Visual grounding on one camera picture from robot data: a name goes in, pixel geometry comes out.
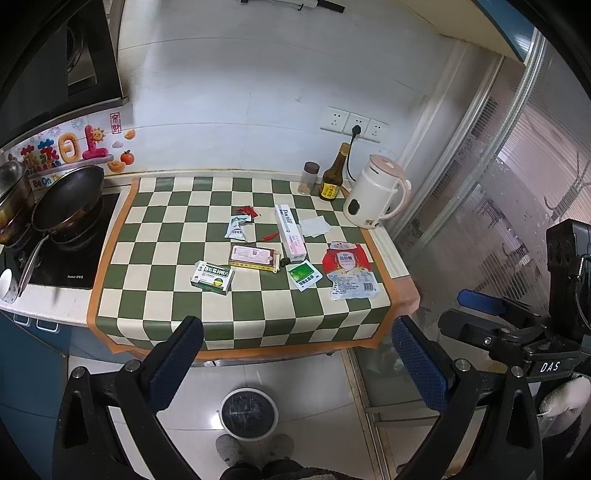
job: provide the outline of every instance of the toothpaste box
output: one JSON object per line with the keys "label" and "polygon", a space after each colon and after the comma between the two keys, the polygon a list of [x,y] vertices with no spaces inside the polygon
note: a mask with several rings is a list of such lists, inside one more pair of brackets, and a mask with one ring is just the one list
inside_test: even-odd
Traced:
{"label": "toothpaste box", "polygon": [[307,251],[304,238],[298,230],[289,205],[275,205],[275,218],[285,254],[292,262],[305,260]]}

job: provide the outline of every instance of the gas stove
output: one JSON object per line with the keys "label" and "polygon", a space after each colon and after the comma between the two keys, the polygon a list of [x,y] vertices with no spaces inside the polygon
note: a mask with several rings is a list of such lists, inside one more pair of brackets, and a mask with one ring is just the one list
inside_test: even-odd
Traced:
{"label": "gas stove", "polygon": [[[119,193],[102,195],[103,208],[100,218],[93,227],[96,230],[96,235],[86,246],[76,251],[65,251],[51,240],[45,242],[39,253],[30,283],[90,290],[95,283],[100,253],[118,198]],[[43,234],[40,232],[34,232],[23,247],[2,249],[0,262],[3,264],[3,270],[10,268],[18,281],[27,258],[42,237]]]}

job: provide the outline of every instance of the tiled floor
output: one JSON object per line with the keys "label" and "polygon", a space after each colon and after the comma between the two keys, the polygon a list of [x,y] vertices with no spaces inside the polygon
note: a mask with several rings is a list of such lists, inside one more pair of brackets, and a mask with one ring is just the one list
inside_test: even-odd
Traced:
{"label": "tiled floor", "polygon": [[[91,373],[121,367],[69,358],[70,372],[80,365]],[[273,398],[279,410],[276,433],[287,433],[295,440],[296,461],[375,479],[340,352],[264,364],[191,368],[171,406],[158,413],[158,419],[203,479],[216,480],[226,468],[215,449],[215,440],[222,434],[217,410],[224,396],[239,387],[259,388]],[[121,412],[113,408],[112,416],[132,466],[152,478]],[[266,442],[245,442],[244,447],[251,461],[262,466]]]}

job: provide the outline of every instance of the trash can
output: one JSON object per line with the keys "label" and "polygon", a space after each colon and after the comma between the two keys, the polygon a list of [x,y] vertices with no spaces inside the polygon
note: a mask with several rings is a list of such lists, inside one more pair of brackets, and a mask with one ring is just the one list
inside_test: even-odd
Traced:
{"label": "trash can", "polygon": [[279,419],[271,397],[254,388],[238,388],[226,395],[219,416],[230,435],[246,442],[269,436]]}

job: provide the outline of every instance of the cabinet handle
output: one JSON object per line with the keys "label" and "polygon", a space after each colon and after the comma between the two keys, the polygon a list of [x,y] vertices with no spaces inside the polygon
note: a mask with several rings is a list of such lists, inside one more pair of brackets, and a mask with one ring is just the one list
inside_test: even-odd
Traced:
{"label": "cabinet handle", "polygon": [[[45,323],[49,323],[49,324],[54,324],[55,328],[50,329],[50,328],[45,328],[39,325],[39,322],[45,322]],[[60,324],[59,323],[54,323],[54,322],[48,322],[47,320],[40,320],[37,319],[37,328],[40,330],[43,330],[44,332],[49,332],[49,333],[57,333],[60,331]]]}
{"label": "cabinet handle", "polygon": [[30,325],[31,325],[31,317],[24,317],[24,318],[26,318],[26,319],[27,319],[27,321],[26,321],[26,322],[19,322],[19,321],[17,320],[17,317],[18,317],[18,315],[14,314],[14,317],[12,318],[12,321],[13,321],[14,323],[17,323],[17,324],[19,324],[19,325],[22,325],[23,327],[28,327],[28,326],[30,326]]}

